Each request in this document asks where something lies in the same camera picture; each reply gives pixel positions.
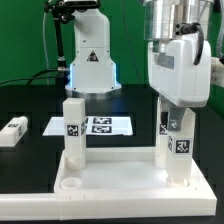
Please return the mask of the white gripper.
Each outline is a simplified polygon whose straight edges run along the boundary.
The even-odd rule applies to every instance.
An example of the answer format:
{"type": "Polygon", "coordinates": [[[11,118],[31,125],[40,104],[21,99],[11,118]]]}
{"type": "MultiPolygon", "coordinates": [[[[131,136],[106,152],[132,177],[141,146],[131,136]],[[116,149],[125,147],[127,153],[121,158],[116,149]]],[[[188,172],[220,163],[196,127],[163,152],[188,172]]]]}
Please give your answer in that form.
{"type": "Polygon", "coordinates": [[[183,35],[166,45],[166,53],[153,51],[148,43],[148,78],[150,86],[173,104],[169,104],[169,131],[180,131],[185,113],[180,107],[204,107],[210,93],[211,48],[205,41],[200,63],[194,64],[197,35],[183,35]]]}

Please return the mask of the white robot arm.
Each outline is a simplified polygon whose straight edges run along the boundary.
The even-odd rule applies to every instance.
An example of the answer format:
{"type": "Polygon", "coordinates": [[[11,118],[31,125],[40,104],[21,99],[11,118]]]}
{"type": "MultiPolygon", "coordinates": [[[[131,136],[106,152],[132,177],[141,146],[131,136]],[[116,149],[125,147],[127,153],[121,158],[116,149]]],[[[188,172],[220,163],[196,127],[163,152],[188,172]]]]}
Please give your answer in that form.
{"type": "MultiPolygon", "coordinates": [[[[149,84],[165,99],[162,107],[170,131],[181,129],[187,108],[207,103],[212,68],[207,35],[214,2],[143,0],[149,84]]],[[[118,88],[116,65],[110,58],[109,21],[99,12],[100,0],[65,0],[64,5],[75,19],[70,86],[84,94],[118,88]]]]}

